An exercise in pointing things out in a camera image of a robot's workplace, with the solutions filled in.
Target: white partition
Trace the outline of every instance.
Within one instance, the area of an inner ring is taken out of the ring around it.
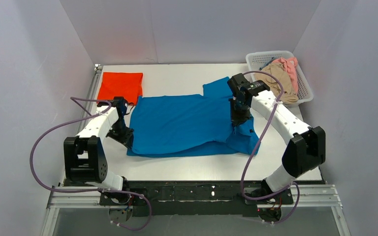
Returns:
[[[93,65],[58,0],[0,0],[0,236],[40,235],[50,192],[32,178],[35,140],[81,112]],[[48,135],[36,153],[37,174],[59,182],[63,140],[77,126]]]
[[[293,52],[314,89],[304,119],[327,134],[323,176],[352,235],[378,235],[378,1],[322,0]]]
[[[320,0],[61,0],[94,63],[244,62],[293,51]]]

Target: pink clothing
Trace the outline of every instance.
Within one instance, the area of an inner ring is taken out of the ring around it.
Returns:
[[[282,63],[283,69],[286,71],[290,77],[290,82],[295,92],[298,92],[298,76],[296,75],[295,67],[298,65],[298,60],[295,57],[284,59],[279,58],[274,60],[272,63]]]

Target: glass panel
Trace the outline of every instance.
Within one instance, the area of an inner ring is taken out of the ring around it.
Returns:
[[[284,215],[290,208],[284,207]],[[132,217],[129,226],[140,226],[146,217]],[[110,224],[107,209],[60,209],[54,236],[339,236],[330,207],[299,207],[290,219],[278,225],[253,222],[258,218],[236,215],[161,215],[154,216],[140,232]]]

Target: beige clothing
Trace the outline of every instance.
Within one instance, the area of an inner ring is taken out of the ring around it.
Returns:
[[[282,63],[271,63],[265,68],[263,68],[261,71],[273,75],[274,77],[276,77],[276,79],[280,81],[284,90],[284,93],[281,96],[281,101],[284,104],[292,104],[298,101],[298,96],[292,86],[289,74],[286,71],[284,71]],[[274,79],[272,79],[272,77],[260,73],[255,73],[254,77],[256,80],[262,80],[265,84],[267,84],[276,97],[281,92],[280,86]]]

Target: cable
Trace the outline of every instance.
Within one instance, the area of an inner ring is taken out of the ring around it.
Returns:
[[[126,202],[124,202],[124,203],[120,203],[120,202],[118,202],[117,204],[119,204],[119,205],[125,205],[125,204],[127,204],[127,203],[129,203],[129,200],[132,198],[132,196],[130,195],[129,197],[128,197],[128,200],[126,201]]]
[[[276,199],[275,202],[273,203],[273,206],[270,209],[273,209],[276,206]]]
[[[269,116],[269,119],[267,120],[266,126],[264,127],[263,132],[261,133],[260,138],[258,139],[256,145],[254,146],[254,149],[253,149],[252,153],[250,154],[250,156],[249,156],[249,158],[248,158],[248,160],[247,160],[246,166],[244,167],[243,174],[241,175],[240,190],[241,190],[241,194],[242,194],[242,196],[243,196],[244,198],[248,199],[248,200],[259,201],[259,200],[265,200],[265,199],[271,198],[271,197],[273,197],[273,196],[275,196],[275,195],[278,195],[278,194],[282,193],[283,191],[287,190],[287,189],[290,187],[290,185],[285,186],[284,188],[282,188],[282,189],[280,189],[279,191],[276,191],[276,192],[274,192],[274,193],[272,193],[272,194],[269,194],[269,195],[266,195],[266,196],[262,196],[262,197],[258,197],[258,198],[252,198],[252,197],[249,197],[249,196],[245,195],[245,193],[244,193],[244,178],[246,177],[247,169],[249,168],[249,165],[250,165],[250,163],[251,163],[251,161],[252,161],[252,159],[253,159],[253,157],[254,157],[254,154],[256,153],[258,147],[260,146],[261,141],[263,140],[264,135],[265,135],[266,132],[267,132],[267,129],[269,129],[269,126],[270,126],[270,124],[271,124],[271,122],[272,122],[273,116],[275,115],[276,109],[277,109],[277,107],[278,107],[278,102],[280,101],[280,98],[281,98],[282,94],[284,93],[284,89],[283,89],[282,84],[281,84],[280,81],[279,81],[276,77],[274,77],[273,75],[271,75],[271,74],[269,74],[269,73],[266,73],[266,72],[264,72],[264,71],[259,71],[259,70],[247,71],[247,72],[243,73],[243,75],[247,75],[247,74],[251,74],[251,73],[260,73],[260,74],[265,74],[265,75],[267,75],[267,76],[270,76],[272,79],[274,79],[274,80],[278,83],[278,85],[279,85],[280,88],[281,88],[281,92],[280,92],[279,95],[276,97],[276,103],[275,103],[275,105],[274,105],[274,107],[273,107],[272,112],[270,113],[270,116]],[[292,184],[296,185],[297,188],[298,188],[298,190],[299,190],[299,187],[298,187],[297,183],[293,182]],[[282,222],[285,221],[288,217],[290,217],[290,216],[292,215],[293,211],[295,211],[295,209],[296,209],[297,203],[296,203],[295,206],[293,207],[292,211],[287,215],[287,217],[285,217],[285,218],[282,220]]]
[[[131,105],[131,104],[132,104],[132,107],[131,107],[131,109],[129,110],[128,113],[125,113],[125,116],[129,115],[131,113],[132,109],[134,109],[134,107],[135,107],[134,103],[133,102],[128,103],[128,105]]]
[[[132,196],[131,202],[129,202],[128,206],[126,206],[125,209],[123,210],[124,213],[129,209],[129,207],[131,206],[133,200],[134,200],[134,196]]]
[[[282,207],[282,197],[279,197],[279,206],[276,209],[280,209]]]
[[[80,107],[82,107],[82,109],[84,109],[84,107],[79,104],[79,102],[77,101],[86,101],[86,102],[104,102],[104,103],[107,103],[108,104],[108,107],[103,110],[101,113],[106,113],[107,111],[109,111],[109,109],[111,109],[112,107],[112,104],[109,102],[109,101],[106,101],[106,100],[94,100],[94,99],[83,99],[83,98],[77,98],[77,97],[71,97],[70,98],[71,100],[73,100],[76,104],[78,104]],[[72,120],[72,121],[68,121],[68,122],[65,122],[65,123],[62,123],[62,124],[59,124],[59,125],[56,125],[54,126],[53,128],[50,128],[49,130],[45,131],[40,137],[38,137],[38,139],[35,141],[34,145],[32,146],[32,149],[31,149],[31,152],[30,152],[30,169],[31,169],[31,173],[32,173],[32,176],[34,177],[35,181],[37,181],[37,183],[49,190],[49,191],[52,191],[52,192],[58,192],[58,193],[84,193],[84,192],[93,192],[93,191],[105,191],[105,192],[113,192],[113,193],[123,193],[123,194],[130,194],[130,195],[133,195],[133,196],[137,196],[139,198],[142,198],[144,199],[146,202],[147,202],[147,206],[149,207],[149,217],[147,219],[147,221],[141,226],[141,227],[138,227],[138,228],[132,228],[132,227],[129,227],[127,225],[123,225],[121,223],[118,223],[118,222],[115,222],[117,224],[117,226],[122,226],[128,230],[132,230],[132,231],[138,231],[138,230],[141,230],[143,228],[145,228],[148,223],[150,222],[150,219],[152,217],[152,207],[151,207],[151,204],[150,204],[150,201],[142,194],[138,194],[138,193],[134,193],[134,192],[129,192],[129,191],[122,191],[122,190],[111,190],[111,189],[108,189],[108,190],[105,190],[105,189],[101,189],[101,188],[97,188],[97,189],[77,189],[77,190],[63,190],[63,189],[54,189],[50,186],[47,186],[45,185],[45,183],[43,183],[37,176],[37,173],[35,172],[35,168],[34,168],[34,163],[33,163],[33,158],[34,158],[34,152],[35,152],[35,149],[37,148],[37,145],[38,143],[47,135],[49,134],[51,131],[55,130],[55,129],[58,129],[58,128],[61,128],[63,126],[66,126],[66,125],[69,125],[69,124],[73,124],[73,123],[76,123],[76,122],[80,122],[80,121],[83,121],[83,120],[87,120],[87,119],[92,119],[92,118],[95,118],[97,116],[99,116],[100,114],[95,114],[95,115],[90,115],[88,117],[85,117],[85,118],[80,118],[80,119],[75,119],[75,120]]]
[[[82,104],[80,104],[77,100],[80,100],[80,99],[78,99],[77,97],[70,97],[70,99],[73,101],[73,102],[75,102],[80,108],[82,108],[82,110],[83,111],[85,111],[88,115],[92,115],[88,110],[86,110],[86,108],[82,105]]]
[[[296,182],[293,182],[292,184],[296,186],[296,190],[298,191],[298,195],[296,197],[295,205],[293,205],[292,210],[289,212],[289,214],[287,216],[283,217],[283,219],[281,219],[279,221],[274,222],[274,224],[280,224],[280,223],[284,222],[285,220],[287,220],[293,214],[293,212],[296,210],[296,207],[299,204],[299,196],[301,195],[300,191],[299,191],[299,185]]]

